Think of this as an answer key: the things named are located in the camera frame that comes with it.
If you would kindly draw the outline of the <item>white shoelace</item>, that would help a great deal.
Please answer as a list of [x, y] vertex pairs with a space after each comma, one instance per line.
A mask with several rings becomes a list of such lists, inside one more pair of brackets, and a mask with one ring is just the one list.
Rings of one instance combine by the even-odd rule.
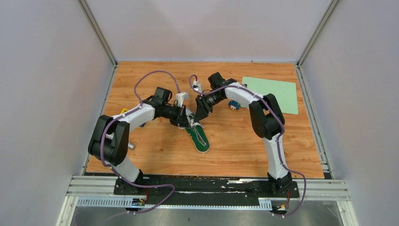
[[204, 126], [202, 126], [202, 124], [200, 123], [200, 122], [196, 122], [195, 120], [194, 120], [194, 118], [195, 118], [195, 115], [194, 114], [191, 114], [191, 115], [188, 115], [187, 116], [187, 120], [188, 120], [188, 122], [189, 122], [189, 124], [190, 124], [190, 127], [191, 128], [194, 128], [194, 127], [201, 127], [201, 128], [204, 128]]

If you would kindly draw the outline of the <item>green canvas sneaker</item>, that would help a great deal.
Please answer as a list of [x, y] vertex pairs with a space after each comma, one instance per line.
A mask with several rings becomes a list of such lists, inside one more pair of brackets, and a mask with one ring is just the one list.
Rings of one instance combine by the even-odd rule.
[[206, 137], [206, 134], [204, 132], [204, 128], [201, 127], [194, 127], [194, 128], [182, 128], [179, 127], [179, 129], [184, 129], [189, 136], [191, 137], [195, 149], [200, 152], [200, 153], [206, 153], [210, 149], [210, 143], [208, 138]]

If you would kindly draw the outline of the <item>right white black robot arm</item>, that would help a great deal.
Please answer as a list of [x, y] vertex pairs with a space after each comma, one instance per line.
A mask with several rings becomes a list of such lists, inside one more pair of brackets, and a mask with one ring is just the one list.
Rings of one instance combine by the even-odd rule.
[[274, 196], [282, 196], [292, 183], [292, 175], [286, 165], [282, 137], [285, 132], [285, 119], [273, 94], [262, 96], [249, 90], [235, 79], [224, 79], [220, 73], [209, 76], [209, 92], [203, 92], [196, 75], [189, 78], [190, 88], [197, 93], [197, 110], [194, 121], [209, 116], [213, 106], [229, 99], [250, 111], [253, 131], [264, 143], [268, 158], [269, 191]]

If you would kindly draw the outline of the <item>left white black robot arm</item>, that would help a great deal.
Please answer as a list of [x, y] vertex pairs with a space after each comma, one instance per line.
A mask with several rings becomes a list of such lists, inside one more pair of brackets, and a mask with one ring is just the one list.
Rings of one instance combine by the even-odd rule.
[[88, 153], [110, 168], [132, 194], [140, 194], [150, 185], [144, 185], [142, 171], [128, 157], [130, 132], [156, 118], [168, 119], [183, 129], [193, 124], [193, 111], [183, 104], [169, 103], [171, 96], [172, 91], [158, 87], [135, 108], [115, 116], [101, 115], [95, 125]]

